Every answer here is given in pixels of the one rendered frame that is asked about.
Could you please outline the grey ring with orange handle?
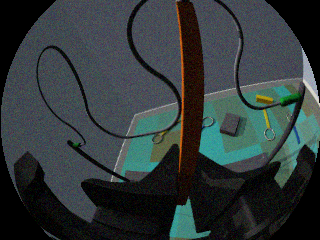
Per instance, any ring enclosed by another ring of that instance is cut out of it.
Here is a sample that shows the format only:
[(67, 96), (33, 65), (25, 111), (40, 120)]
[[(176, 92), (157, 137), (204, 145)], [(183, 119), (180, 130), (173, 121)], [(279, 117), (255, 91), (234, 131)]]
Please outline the grey ring with orange handle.
[(200, 28), (195, 7), (189, 0), (175, 0), (179, 20), (181, 44), (181, 135), (179, 163), (179, 199), (177, 205), (185, 205), (195, 177), (201, 133), (203, 133), (204, 108), (204, 61)]

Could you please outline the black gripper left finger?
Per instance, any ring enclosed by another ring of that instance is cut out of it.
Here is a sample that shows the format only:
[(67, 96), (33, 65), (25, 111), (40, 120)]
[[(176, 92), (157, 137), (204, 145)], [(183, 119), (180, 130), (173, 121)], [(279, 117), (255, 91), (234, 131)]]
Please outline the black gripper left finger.
[(180, 148), (177, 144), (165, 152), (163, 159), (136, 183), (113, 183), (101, 179), (81, 181), (81, 188), (96, 208), (109, 208), (111, 211), (129, 215), (161, 217), (163, 235), (171, 235), (177, 199), (179, 199)]

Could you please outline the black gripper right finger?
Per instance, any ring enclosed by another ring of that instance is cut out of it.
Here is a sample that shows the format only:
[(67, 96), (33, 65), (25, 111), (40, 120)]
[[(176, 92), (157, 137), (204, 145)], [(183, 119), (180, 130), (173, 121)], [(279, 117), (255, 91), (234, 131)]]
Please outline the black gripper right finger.
[(221, 167), (199, 152), (195, 177), (188, 195), (196, 233), (209, 231), (209, 227), (216, 223), (241, 195), (275, 177), (280, 165), (281, 161), (275, 161), (265, 167), (237, 173)]

